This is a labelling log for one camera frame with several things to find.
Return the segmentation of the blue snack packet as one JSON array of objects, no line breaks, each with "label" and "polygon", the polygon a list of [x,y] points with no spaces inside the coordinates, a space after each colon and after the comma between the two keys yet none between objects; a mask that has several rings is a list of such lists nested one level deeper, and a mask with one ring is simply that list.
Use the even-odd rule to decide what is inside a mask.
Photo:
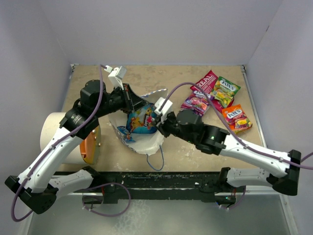
[{"label": "blue snack packet", "polygon": [[126,128],[135,134],[153,134],[157,129],[153,126],[151,118],[155,118],[154,104],[149,103],[134,113],[128,114]]}]

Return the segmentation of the blue checkered paper bag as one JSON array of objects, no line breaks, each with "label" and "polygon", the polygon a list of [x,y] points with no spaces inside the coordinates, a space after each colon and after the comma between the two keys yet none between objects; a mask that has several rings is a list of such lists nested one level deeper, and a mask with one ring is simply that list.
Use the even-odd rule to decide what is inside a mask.
[{"label": "blue checkered paper bag", "polygon": [[146,160],[160,151],[164,161],[162,149],[164,136],[153,127],[152,120],[156,117],[155,103],[159,98],[165,98],[167,94],[167,89],[144,94],[141,98],[148,101],[148,104],[143,108],[130,114],[117,111],[108,115],[117,138],[132,151],[145,155]]}]

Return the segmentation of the blue chocolate candy packet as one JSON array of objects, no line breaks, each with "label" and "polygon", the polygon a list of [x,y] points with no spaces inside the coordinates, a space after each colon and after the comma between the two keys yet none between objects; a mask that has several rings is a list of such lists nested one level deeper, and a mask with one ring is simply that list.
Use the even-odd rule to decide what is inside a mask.
[{"label": "blue chocolate candy packet", "polygon": [[135,142],[132,138],[131,132],[126,128],[126,126],[118,126],[117,127],[119,133],[121,134],[122,140],[126,143]]}]

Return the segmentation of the purple pink candy packet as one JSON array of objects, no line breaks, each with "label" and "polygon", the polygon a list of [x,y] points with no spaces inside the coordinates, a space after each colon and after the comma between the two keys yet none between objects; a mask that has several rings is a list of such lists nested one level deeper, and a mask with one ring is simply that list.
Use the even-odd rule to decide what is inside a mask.
[{"label": "purple pink candy packet", "polygon": [[210,103],[200,91],[192,91],[191,94],[185,99],[180,108],[182,110],[192,110],[199,116],[203,116],[209,109]]}]

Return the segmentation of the pink cookie snack packet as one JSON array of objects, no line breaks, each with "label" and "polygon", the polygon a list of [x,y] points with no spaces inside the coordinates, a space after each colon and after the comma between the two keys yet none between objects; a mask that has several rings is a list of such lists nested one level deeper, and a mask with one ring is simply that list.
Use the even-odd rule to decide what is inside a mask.
[{"label": "pink cookie snack packet", "polygon": [[[196,84],[201,87],[205,92],[208,92],[210,94],[214,90],[216,82],[219,84],[218,77],[212,70],[210,70],[204,76],[204,78],[200,79]],[[214,104],[214,107],[221,113],[222,109],[232,106],[234,99],[232,99],[226,107],[224,107],[221,101],[216,98],[213,98],[212,102]]]}]

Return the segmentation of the green yellow candy packet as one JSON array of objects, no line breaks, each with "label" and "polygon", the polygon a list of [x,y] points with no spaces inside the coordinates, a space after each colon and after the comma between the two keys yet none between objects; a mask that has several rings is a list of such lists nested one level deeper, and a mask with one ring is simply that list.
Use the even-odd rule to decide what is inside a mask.
[{"label": "green yellow candy packet", "polygon": [[240,89],[239,85],[219,76],[210,94],[220,102],[223,108],[227,108]]}]

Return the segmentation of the orange snack packet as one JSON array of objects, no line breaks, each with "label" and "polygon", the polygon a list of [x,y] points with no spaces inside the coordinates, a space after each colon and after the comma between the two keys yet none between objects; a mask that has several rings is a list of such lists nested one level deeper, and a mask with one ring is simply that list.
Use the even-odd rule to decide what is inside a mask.
[{"label": "orange snack packet", "polygon": [[235,134],[243,132],[253,126],[240,104],[222,109],[222,115],[229,128]]}]

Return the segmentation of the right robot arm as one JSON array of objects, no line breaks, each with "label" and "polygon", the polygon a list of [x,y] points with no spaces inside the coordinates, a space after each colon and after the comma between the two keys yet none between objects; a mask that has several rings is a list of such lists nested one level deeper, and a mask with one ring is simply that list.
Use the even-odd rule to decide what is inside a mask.
[{"label": "right robot arm", "polygon": [[296,196],[301,154],[299,151],[281,152],[268,149],[233,136],[225,129],[204,124],[191,110],[174,112],[156,111],[155,126],[164,136],[173,135],[193,144],[205,154],[235,158],[255,169],[224,167],[217,180],[218,188],[230,191],[242,186],[266,186],[276,192]]}]

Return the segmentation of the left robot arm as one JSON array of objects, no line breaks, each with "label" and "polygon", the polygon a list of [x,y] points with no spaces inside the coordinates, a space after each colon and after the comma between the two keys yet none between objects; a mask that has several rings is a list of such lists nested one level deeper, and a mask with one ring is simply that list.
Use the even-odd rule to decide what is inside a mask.
[{"label": "left robot arm", "polygon": [[9,176],[5,185],[15,193],[15,199],[21,199],[36,214],[46,212],[57,199],[69,193],[81,189],[99,190],[101,175],[90,166],[59,179],[52,176],[67,156],[99,126],[100,117],[116,111],[133,113],[146,105],[148,101],[136,95],[129,84],[122,84],[108,93],[104,82],[88,81],[52,140],[24,172]]}]

